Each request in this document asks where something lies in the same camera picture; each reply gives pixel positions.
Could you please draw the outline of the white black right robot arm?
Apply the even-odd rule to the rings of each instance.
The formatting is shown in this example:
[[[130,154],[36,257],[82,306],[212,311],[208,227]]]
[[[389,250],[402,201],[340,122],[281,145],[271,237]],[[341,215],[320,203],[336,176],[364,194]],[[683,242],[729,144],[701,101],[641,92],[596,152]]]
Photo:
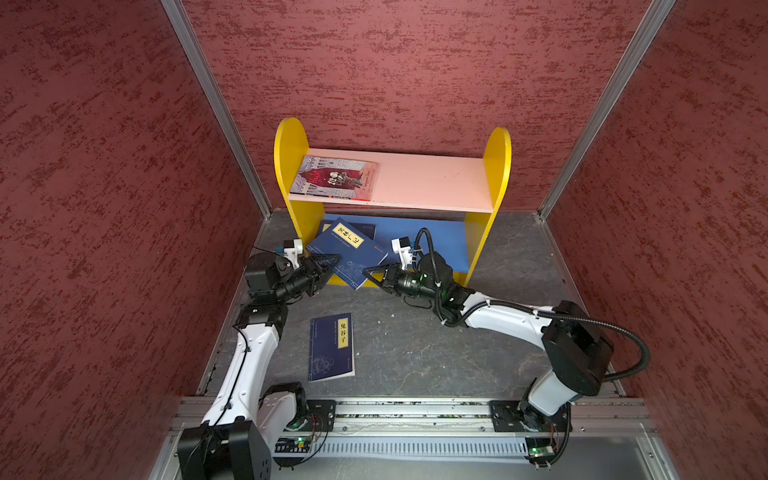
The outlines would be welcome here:
[[[390,294],[427,300],[446,327],[489,330],[541,349],[549,369],[520,401],[529,417],[549,420],[572,401],[597,395],[608,380],[613,344],[605,324],[592,322],[572,302],[546,307],[492,298],[454,281],[437,253],[427,254],[414,271],[395,263],[367,268],[364,275]]]

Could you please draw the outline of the pink Hamlet picture book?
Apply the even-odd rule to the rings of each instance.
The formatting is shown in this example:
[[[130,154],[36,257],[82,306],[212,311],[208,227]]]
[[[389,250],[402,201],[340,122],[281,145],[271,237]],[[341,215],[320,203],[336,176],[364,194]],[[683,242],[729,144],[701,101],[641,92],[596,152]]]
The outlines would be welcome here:
[[[379,164],[370,161],[307,155],[290,188],[291,194],[347,200],[370,200]]]

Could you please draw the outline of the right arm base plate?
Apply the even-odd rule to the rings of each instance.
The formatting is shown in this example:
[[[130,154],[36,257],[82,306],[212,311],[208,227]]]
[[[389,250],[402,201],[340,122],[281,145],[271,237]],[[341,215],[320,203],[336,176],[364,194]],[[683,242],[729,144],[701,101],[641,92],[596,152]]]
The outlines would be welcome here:
[[[571,404],[566,403],[556,414],[547,416],[524,402],[512,400],[491,400],[489,403],[490,418],[496,433],[529,432],[529,433],[565,433],[571,429]]]

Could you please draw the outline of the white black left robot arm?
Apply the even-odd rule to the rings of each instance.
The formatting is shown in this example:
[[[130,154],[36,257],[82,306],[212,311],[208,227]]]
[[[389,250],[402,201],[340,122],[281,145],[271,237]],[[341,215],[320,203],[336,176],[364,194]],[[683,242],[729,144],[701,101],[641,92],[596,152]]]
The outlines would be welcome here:
[[[261,251],[246,265],[248,301],[233,328],[238,344],[216,399],[197,427],[186,428],[177,446],[184,479],[267,479],[285,428],[309,416],[298,382],[263,387],[287,322],[288,307],[313,296],[330,280],[336,254],[295,259]]]

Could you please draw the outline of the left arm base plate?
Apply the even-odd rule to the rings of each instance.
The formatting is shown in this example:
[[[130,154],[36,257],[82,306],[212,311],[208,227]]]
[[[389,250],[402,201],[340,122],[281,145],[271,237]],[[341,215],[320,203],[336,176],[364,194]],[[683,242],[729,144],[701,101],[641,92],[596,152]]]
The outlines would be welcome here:
[[[334,429],[337,401],[310,399],[307,412],[293,423],[289,423],[285,432],[331,432]]]

